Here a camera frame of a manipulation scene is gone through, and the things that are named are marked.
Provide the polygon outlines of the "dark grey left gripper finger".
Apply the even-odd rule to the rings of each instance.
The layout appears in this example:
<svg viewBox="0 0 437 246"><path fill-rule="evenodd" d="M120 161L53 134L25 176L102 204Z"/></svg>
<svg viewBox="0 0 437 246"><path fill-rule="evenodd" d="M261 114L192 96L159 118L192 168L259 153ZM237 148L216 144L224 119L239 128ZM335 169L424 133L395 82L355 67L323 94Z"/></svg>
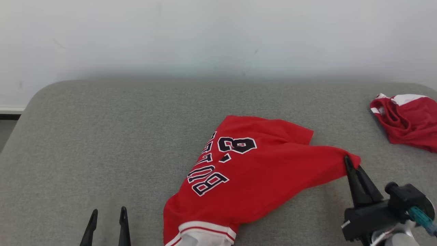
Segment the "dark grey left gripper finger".
<svg viewBox="0 0 437 246"><path fill-rule="evenodd" d="M81 239L80 246L92 246L93 235L97 227L98 210L94 209Z"/></svg>
<svg viewBox="0 0 437 246"><path fill-rule="evenodd" d="M118 246L131 246L128 214L125 206L122 206L121 208L119 224L120 224L120 234L119 234Z"/></svg>

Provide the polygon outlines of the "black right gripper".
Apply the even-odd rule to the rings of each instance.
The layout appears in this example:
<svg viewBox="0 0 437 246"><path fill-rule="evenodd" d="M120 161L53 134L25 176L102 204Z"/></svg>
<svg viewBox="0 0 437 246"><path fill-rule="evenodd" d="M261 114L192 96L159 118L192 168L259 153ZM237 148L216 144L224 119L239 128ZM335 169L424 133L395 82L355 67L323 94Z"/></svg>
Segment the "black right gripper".
<svg viewBox="0 0 437 246"><path fill-rule="evenodd" d="M393 228L408 220L406 214L394 213L388 201L382 201L384 197L376 185L360 165L357 168L354 166L350 156L344 157L344 163L354 203L354 207L345 209L341 226L346 241L371 244L375 232Z"/></svg>

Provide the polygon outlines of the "red shorts with white stripe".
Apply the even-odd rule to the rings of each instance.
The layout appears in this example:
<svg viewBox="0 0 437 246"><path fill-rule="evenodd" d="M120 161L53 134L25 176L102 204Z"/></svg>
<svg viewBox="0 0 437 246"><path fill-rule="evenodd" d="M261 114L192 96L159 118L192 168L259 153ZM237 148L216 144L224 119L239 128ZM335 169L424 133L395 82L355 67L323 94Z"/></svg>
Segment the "red shorts with white stripe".
<svg viewBox="0 0 437 246"><path fill-rule="evenodd" d="M370 110L390 143L437 153L437 101L417 94L387 97L380 93Z"/></svg>

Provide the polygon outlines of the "red jersey with black lettering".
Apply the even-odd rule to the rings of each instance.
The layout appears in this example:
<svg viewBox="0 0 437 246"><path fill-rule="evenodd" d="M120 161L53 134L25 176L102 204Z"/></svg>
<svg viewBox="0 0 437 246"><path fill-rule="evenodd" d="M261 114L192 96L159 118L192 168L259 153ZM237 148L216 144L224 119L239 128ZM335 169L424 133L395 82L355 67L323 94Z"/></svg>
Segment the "red jersey with black lettering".
<svg viewBox="0 0 437 246"><path fill-rule="evenodd" d="M164 246L232 246L242 224L344 177L345 158L360 165L344 149L312 146L313 134L280 119L225 117L165 204Z"/></svg>

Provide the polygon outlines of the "white wall baseboard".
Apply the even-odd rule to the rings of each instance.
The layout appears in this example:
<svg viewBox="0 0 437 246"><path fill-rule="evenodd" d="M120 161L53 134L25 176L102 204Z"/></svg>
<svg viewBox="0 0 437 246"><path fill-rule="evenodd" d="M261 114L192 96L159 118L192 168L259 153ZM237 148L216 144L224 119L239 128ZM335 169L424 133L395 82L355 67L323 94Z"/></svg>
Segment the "white wall baseboard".
<svg viewBox="0 0 437 246"><path fill-rule="evenodd" d="M17 121L25 111L25 107L3 107L0 106L0 120Z"/></svg>

